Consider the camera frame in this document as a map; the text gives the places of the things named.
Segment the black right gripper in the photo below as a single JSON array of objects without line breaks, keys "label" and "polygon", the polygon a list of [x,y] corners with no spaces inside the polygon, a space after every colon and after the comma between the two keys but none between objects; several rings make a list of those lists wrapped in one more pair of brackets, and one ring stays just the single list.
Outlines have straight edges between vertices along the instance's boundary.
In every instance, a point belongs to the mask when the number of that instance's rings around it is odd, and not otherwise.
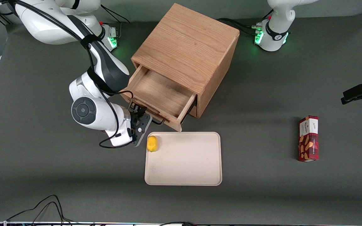
[{"label": "black right gripper", "polygon": [[142,134],[142,123],[138,116],[144,116],[146,113],[146,107],[132,106],[131,111],[131,133],[134,143],[139,142]]}]

